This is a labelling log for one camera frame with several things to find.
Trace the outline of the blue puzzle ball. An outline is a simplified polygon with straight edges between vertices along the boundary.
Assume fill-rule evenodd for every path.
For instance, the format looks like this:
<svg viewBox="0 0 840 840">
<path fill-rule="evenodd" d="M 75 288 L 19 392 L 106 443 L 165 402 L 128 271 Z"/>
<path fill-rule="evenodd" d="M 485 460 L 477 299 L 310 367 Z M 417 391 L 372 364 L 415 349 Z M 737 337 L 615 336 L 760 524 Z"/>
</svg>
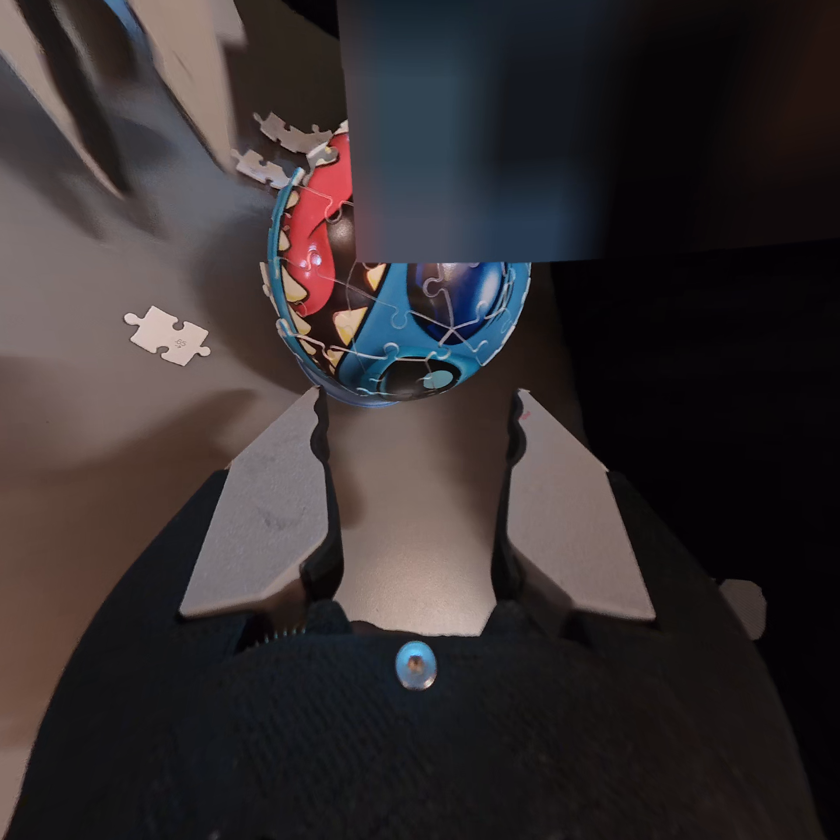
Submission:
<svg viewBox="0 0 840 840">
<path fill-rule="evenodd" d="M 283 183 L 262 288 L 309 381 L 354 406 L 445 393 L 486 367 L 520 319 L 530 263 L 357 259 L 350 133 L 343 121 Z"/>
</svg>

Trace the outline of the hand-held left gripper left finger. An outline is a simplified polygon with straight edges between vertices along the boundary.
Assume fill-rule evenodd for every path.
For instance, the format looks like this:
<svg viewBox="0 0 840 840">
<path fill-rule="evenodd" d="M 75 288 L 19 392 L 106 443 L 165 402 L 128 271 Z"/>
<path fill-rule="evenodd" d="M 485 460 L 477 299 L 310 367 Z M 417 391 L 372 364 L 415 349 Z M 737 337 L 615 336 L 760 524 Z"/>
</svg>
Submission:
<svg viewBox="0 0 840 840">
<path fill-rule="evenodd" d="M 312 387 L 231 463 L 185 618 L 329 599 L 343 575 L 326 395 Z"/>
</svg>

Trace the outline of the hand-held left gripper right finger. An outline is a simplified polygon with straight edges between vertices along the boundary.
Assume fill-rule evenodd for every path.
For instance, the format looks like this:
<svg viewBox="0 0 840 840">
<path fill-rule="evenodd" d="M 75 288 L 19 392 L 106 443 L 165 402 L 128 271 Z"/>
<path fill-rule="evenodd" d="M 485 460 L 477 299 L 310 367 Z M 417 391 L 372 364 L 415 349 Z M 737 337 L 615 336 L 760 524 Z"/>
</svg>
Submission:
<svg viewBox="0 0 840 840">
<path fill-rule="evenodd" d="M 511 402 L 491 581 L 546 634 L 574 613 L 651 623 L 656 613 L 606 467 L 529 391 Z"/>
</svg>

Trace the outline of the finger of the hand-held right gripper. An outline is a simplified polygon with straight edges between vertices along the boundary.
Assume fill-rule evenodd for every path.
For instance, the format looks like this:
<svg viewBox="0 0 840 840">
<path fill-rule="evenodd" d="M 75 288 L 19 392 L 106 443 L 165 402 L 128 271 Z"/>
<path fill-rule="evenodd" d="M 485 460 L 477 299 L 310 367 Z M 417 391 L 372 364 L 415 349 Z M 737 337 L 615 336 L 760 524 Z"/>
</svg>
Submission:
<svg viewBox="0 0 840 840">
<path fill-rule="evenodd" d="M 51 2 L 1 2 L 2 57 L 97 180 L 131 193 L 110 125 Z"/>
<path fill-rule="evenodd" d="M 244 47 L 233 1 L 129 1 L 154 66 L 216 163 L 234 169 L 235 112 L 225 47 Z"/>
</svg>

